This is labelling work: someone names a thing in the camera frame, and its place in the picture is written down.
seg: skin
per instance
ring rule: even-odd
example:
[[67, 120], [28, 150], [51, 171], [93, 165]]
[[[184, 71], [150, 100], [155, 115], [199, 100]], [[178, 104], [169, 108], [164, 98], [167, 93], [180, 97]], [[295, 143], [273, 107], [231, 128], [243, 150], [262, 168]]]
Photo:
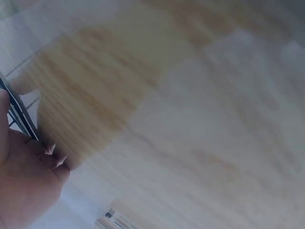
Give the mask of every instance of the skin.
[[9, 106], [0, 89], [0, 229], [23, 229], [56, 203], [70, 170], [40, 142], [9, 129]]

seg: blurry surface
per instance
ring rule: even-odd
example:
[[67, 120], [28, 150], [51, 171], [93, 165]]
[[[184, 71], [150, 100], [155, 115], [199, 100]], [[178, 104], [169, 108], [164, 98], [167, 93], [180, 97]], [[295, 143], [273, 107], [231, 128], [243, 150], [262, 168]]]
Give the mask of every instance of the blurry surface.
[[160, 228], [302, 228], [302, 5], [90, 2], [0, 22], [0, 70], [37, 92], [74, 189], [96, 209], [137, 200]]

